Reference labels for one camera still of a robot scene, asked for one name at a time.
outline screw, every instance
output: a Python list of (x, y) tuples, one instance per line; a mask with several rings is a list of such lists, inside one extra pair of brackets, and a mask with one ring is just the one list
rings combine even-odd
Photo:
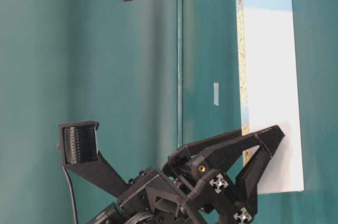
[(203, 166), (203, 165), (199, 166), (199, 171), (201, 173), (205, 172), (205, 170), (206, 170), (205, 166)]

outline teal backdrop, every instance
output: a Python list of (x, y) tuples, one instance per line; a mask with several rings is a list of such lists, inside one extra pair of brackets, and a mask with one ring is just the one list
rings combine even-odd
[[(338, 0), (293, 0), (305, 191), (259, 196), (254, 223), (336, 221), (337, 12)], [(235, 13), (235, 0), (184, 0), (184, 142), (240, 127)]]
[[(187, 143), (240, 127), (235, 0), (0, 1), (0, 223), (72, 223), (58, 123), (99, 121), (125, 180), (159, 167), (181, 129)], [(338, 0), (293, 9), (305, 191), (261, 195), (259, 224), (336, 220)], [(114, 200), (72, 178), (80, 223)]]
[(0, 223), (70, 223), (57, 124), (70, 117), (70, 0), (0, 0)]
[[(57, 124), (128, 180), (177, 142), (176, 0), (0, 0), (0, 223), (72, 223)], [(80, 223), (114, 200), (72, 175)]]

